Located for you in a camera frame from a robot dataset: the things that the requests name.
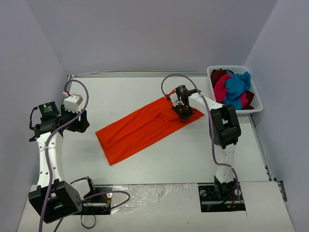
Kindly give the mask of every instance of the gray wall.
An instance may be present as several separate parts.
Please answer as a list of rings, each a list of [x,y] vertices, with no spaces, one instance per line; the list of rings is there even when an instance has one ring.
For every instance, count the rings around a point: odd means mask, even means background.
[[[243,64],[277,0],[26,0],[69,74]]]
[[[0,231],[13,232],[39,173],[38,147],[28,142],[30,112],[40,103],[60,103],[66,77],[23,0],[1,1],[0,31]]]
[[[279,0],[245,63],[264,105],[257,131],[297,232],[309,228],[308,12],[307,0]]]

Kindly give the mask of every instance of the metal base plate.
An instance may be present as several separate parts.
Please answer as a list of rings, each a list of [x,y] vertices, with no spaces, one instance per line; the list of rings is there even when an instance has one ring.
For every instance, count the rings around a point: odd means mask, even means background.
[[[214,184],[201,184],[198,186],[198,192],[201,212],[203,213],[246,211],[245,205],[238,201],[237,190],[233,191],[233,194],[227,199],[218,198]]]
[[[112,186],[95,186],[96,193],[112,191]],[[110,204],[106,196],[98,196],[83,204],[83,209],[76,215],[109,215]]]

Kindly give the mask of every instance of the orange cloth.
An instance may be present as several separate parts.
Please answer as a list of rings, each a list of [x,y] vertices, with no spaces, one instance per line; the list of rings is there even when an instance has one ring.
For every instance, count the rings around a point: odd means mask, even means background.
[[[203,116],[197,111],[183,123],[171,107],[162,97],[97,131],[109,164],[134,155]]]

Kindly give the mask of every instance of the white robotic arm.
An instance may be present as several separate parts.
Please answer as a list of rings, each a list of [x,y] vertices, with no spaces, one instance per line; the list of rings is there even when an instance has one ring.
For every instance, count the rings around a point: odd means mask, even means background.
[[[179,115],[182,121],[199,110],[208,116],[208,111],[203,98],[196,89],[187,90],[185,86],[179,86],[175,92],[169,95],[173,103],[172,109]],[[241,134],[240,126],[233,106],[225,106],[205,97],[209,110],[211,111],[214,133],[215,133],[215,159],[218,163],[229,166],[218,165],[215,174],[215,186],[218,195],[224,198],[231,186],[235,186],[235,176],[231,169],[234,166],[234,152],[238,137]]]
[[[89,177],[86,181],[79,182],[74,186],[66,182],[62,167],[62,143],[63,131],[77,131],[83,133],[89,127],[86,110],[80,110],[79,106],[83,101],[78,94],[66,96],[61,105],[60,112],[55,102],[49,102],[38,107],[41,112],[41,123],[32,127],[32,113],[30,116],[30,129],[34,131],[34,136],[30,142],[36,141],[40,151],[40,174],[37,189],[29,193],[29,202],[41,215],[44,198],[47,189],[50,187],[50,177],[52,176],[51,192],[47,201],[44,222],[50,223],[60,218],[76,214],[82,210],[81,199],[94,190],[94,185]],[[46,155],[48,154],[51,165],[49,172]]]

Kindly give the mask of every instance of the white plastic basket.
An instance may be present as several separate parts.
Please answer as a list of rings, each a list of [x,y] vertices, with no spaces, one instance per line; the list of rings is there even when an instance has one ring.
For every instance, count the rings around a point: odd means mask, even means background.
[[[237,66],[237,65],[216,65],[216,66],[209,66],[207,68],[207,75],[208,75],[208,79],[209,79],[209,84],[211,87],[211,94],[213,99],[215,100],[215,96],[214,96],[214,92],[213,92],[213,88],[212,88],[212,84],[211,84],[211,72],[213,70],[218,70],[218,69],[223,69],[223,70],[231,70],[233,71],[235,74],[244,74],[246,71],[249,72],[249,70],[244,67],[244,66]],[[253,81],[253,77],[251,75],[251,87],[249,89],[249,91],[251,91],[252,93],[254,93],[254,98],[252,100],[252,102],[250,103],[250,105],[254,108],[253,110],[237,110],[236,113],[237,115],[247,115],[247,114],[252,114],[254,112],[260,112],[263,109],[263,104],[260,98],[260,95],[256,89],[256,86],[254,84]]]

